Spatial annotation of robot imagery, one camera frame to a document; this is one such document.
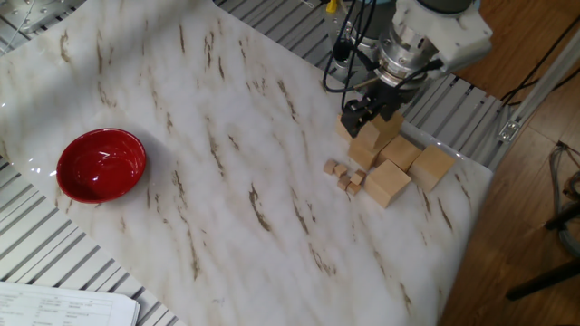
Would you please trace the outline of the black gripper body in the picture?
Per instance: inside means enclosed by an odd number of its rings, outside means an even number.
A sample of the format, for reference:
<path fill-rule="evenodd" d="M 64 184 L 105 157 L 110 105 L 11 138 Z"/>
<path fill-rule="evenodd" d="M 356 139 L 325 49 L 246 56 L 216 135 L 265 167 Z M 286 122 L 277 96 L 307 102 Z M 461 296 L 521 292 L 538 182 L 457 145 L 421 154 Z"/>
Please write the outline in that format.
<path fill-rule="evenodd" d="M 408 103 L 418 92 L 417 89 L 395 89 L 383 82 L 376 82 L 365 88 L 361 100 L 362 111 L 381 111 L 384 108 L 399 109 Z"/>

